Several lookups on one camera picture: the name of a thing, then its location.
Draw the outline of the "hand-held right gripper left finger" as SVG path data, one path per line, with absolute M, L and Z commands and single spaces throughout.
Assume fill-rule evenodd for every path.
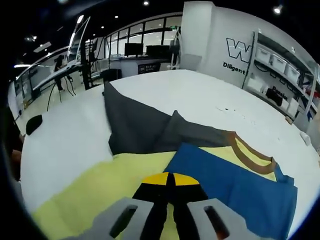
M 124 232 L 126 240 L 159 240 L 167 219 L 172 185 L 173 175 L 168 172 L 144 178 L 132 197 L 113 203 L 94 218 L 89 229 L 74 238 L 114 240 Z

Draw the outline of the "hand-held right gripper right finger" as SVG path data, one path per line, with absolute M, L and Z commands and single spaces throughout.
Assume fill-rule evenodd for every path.
M 253 233 L 238 213 L 216 198 L 209 198 L 200 183 L 173 173 L 174 217 L 178 233 L 196 240 L 251 240 Z

